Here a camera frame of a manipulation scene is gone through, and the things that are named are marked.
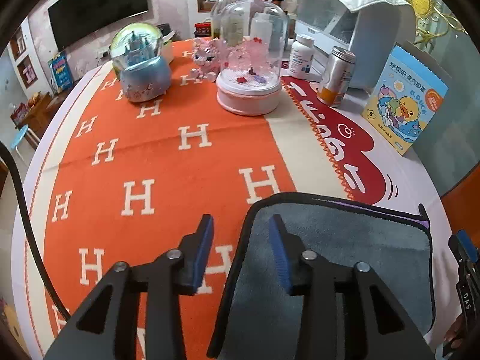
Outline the purple grey microfiber towel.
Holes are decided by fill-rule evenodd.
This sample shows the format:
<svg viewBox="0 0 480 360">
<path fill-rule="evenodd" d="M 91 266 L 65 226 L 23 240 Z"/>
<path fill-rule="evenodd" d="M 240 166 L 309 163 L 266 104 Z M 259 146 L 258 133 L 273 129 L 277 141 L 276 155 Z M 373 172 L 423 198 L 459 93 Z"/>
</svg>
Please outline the purple grey microfiber towel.
<svg viewBox="0 0 480 360">
<path fill-rule="evenodd" d="M 416 213 L 310 193 L 256 202 L 210 359 L 432 359 L 433 242 Z"/>
</svg>

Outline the red white cartoon mat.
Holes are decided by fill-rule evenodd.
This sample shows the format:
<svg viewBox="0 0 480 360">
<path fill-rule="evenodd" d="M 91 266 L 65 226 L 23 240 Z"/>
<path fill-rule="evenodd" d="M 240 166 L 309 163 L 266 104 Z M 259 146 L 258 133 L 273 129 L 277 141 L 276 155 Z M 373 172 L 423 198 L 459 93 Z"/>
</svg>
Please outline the red white cartoon mat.
<svg viewBox="0 0 480 360">
<path fill-rule="evenodd" d="M 321 102 L 315 91 L 317 82 L 291 76 L 283 76 L 281 81 L 309 121 L 348 199 L 374 205 L 399 197 L 392 177 L 366 156 L 374 149 L 374 139 L 363 127 Z"/>
</svg>

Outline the orange H-pattern table runner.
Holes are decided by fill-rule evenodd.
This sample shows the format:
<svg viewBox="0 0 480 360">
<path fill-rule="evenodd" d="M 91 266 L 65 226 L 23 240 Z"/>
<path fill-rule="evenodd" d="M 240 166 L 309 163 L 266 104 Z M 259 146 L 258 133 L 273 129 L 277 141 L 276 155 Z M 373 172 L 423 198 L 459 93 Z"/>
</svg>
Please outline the orange H-pattern table runner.
<svg viewBox="0 0 480 360">
<path fill-rule="evenodd" d="M 108 67 L 84 89 L 47 151 L 32 224 L 74 311 L 113 263 L 148 263 L 212 215 L 202 285 L 181 298 L 187 356 L 204 359 L 248 209 L 279 192 L 347 191 L 290 90 L 269 115 L 231 114 L 213 83 L 191 79 L 191 43 L 172 48 L 172 85 L 154 101 L 130 103 Z"/>
</svg>

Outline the duck picture box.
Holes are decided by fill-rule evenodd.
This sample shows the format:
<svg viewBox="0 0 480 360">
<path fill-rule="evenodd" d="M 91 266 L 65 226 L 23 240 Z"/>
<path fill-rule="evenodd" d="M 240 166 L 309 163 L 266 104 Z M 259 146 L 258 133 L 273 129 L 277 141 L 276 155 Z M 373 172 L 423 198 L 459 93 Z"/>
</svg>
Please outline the duck picture box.
<svg viewBox="0 0 480 360">
<path fill-rule="evenodd" d="M 442 106 L 450 81 L 431 55 L 409 41 L 397 43 L 362 116 L 404 155 Z"/>
</svg>

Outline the blue round stool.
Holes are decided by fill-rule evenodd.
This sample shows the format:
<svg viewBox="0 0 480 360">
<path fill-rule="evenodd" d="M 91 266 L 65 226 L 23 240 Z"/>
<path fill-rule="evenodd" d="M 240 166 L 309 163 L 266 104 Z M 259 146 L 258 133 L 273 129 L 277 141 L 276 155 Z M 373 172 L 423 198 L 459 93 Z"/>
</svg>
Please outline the blue round stool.
<svg viewBox="0 0 480 360">
<path fill-rule="evenodd" d="M 10 150 L 14 153 L 17 154 L 21 162 L 26 165 L 26 162 L 24 160 L 24 157 L 22 156 L 20 150 L 19 150 L 19 144 L 23 141 L 26 140 L 30 146 L 35 150 L 41 139 L 40 137 L 29 127 L 28 124 L 25 124 L 23 127 L 21 127 L 16 133 L 16 136 L 14 137 L 12 143 L 10 144 Z"/>
</svg>

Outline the silver orange can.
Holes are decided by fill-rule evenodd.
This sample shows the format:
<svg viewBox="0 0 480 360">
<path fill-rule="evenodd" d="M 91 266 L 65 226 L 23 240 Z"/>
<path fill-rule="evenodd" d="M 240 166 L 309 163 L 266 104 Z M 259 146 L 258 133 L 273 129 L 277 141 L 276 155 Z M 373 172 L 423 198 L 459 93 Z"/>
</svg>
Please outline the silver orange can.
<svg viewBox="0 0 480 360">
<path fill-rule="evenodd" d="M 328 57 L 317 97 L 329 107 L 339 107 L 353 77 L 356 56 L 348 49 L 334 46 Z"/>
</svg>

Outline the white pill bottle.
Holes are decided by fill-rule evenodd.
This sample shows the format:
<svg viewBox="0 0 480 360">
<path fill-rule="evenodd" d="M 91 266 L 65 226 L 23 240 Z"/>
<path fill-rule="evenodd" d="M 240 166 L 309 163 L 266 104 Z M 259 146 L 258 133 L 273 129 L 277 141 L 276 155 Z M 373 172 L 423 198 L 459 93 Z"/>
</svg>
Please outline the white pill bottle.
<svg viewBox="0 0 480 360">
<path fill-rule="evenodd" d="M 314 38 L 297 34 L 289 53 L 288 75 L 297 79 L 308 78 L 315 54 Z"/>
</svg>

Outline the blue poster board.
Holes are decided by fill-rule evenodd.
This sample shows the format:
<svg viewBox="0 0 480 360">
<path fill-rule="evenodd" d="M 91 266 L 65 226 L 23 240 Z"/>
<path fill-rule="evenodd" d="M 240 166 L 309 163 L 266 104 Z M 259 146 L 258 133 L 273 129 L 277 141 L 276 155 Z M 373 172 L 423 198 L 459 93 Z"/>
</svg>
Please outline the blue poster board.
<svg viewBox="0 0 480 360">
<path fill-rule="evenodd" d="M 52 74 L 53 86 L 57 94 L 72 88 L 74 80 L 65 51 L 61 51 L 49 62 L 49 71 Z"/>
</svg>

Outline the white appliance with cloth cover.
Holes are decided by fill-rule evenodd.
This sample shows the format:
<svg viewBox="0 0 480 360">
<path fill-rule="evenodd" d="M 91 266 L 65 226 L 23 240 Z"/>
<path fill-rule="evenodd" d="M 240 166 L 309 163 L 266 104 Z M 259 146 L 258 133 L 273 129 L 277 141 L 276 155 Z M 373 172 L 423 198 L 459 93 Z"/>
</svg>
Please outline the white appliance with cloth cover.
<svg viewBox="0 0 480 360">
<path fill-rule="evenodd" d="M 393 46 L 415 40 L 416 16 L 405 0 L 297 0 L 295 32 L 313 37 L 326 55 L 335 47 L 352 52 L 350 86 L 367 90 Z"/>
</svg>

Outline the blue castle snow globe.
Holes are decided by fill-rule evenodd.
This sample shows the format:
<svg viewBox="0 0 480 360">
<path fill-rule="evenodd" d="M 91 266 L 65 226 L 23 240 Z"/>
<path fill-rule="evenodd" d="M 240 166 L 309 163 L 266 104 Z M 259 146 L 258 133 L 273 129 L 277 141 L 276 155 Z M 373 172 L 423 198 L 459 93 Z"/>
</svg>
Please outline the blue castle snow globe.
<svg viewBox="0 0 480 360">
<path fill-rule="evenodd" d="M 165 57 L 161 31 L 152 24 L 131 23 L 114 35 L 110 56 L 124 96 L 147 102 L 167 92 L 172 73 Z"/>
</svg>

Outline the pink block toy figure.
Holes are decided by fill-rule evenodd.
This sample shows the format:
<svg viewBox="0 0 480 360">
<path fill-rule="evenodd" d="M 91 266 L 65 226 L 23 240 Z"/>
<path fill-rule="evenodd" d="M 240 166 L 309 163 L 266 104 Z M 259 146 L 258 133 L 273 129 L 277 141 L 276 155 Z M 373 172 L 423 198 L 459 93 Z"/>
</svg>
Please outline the pink block toy figure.
<svg viewBox="0 0 480 360">
<path fill-rule="evenodd" d="M 224 44 L 218 38 L 194 38 L 192 60 L 195 68 L 190 70 L 190 77 L 215 82 L 221 72 L 224 51 Z"/>
</svg>

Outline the pink glass dome ornament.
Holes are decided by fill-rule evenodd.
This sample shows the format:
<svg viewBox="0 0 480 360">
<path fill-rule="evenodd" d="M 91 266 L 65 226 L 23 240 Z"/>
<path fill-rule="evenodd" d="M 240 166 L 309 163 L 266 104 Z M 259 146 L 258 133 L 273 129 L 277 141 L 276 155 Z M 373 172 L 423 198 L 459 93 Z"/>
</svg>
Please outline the pink glass dome ornament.
<svg viewBox="0 0 480 360">
<path fill-rule="evenodd" d="M 287 24 L 287 14 L 267 0 L 239 0 L 222 10 L 216 98 L 226 111 L 263 116 L 277 108 Z"/>
</svg>

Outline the red lidded pot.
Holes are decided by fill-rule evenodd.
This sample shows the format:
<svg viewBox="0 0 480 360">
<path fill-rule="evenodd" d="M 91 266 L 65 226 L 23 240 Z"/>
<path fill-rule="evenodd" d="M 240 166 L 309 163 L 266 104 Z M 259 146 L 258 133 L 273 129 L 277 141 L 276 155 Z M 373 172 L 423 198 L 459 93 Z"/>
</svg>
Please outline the red lidded pot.
<svg viewBox="0 0 480 360">
<path fill-rule="evenodd" d="M 196 38 L 209 38 L 212 35 L 212 24 L 210 21 L 204 21 L 194 24 L 193 35 Z"/>
</svg>

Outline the black flat television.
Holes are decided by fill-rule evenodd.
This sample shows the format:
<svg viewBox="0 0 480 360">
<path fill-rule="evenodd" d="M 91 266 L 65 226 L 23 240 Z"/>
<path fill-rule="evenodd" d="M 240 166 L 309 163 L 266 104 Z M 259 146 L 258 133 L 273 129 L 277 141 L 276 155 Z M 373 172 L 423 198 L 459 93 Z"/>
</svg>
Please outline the black flat television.
<svg viewBox="0 0 480 360">
<path fill-rule="evenodd" d="M 59 51 L 109 24 L 147 11 L 147 0 L 58 0 L 48 8 Z"/>
</svg>

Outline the glass bottle dark cap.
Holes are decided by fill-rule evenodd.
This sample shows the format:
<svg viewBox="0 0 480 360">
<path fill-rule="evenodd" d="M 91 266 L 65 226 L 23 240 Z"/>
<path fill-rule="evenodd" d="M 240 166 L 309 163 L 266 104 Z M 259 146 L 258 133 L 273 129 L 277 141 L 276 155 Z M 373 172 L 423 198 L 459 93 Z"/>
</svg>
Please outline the glass bottle dark cap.
<svg viewBox="0 0 480 360">
<path fill-rule="evenodd" d="M 232 2 L 237 0 L 217 0 L 211 9 L 211 37 L 219 38 L 221 36 L 221 13 L 222 10 Z"/>
</svg>

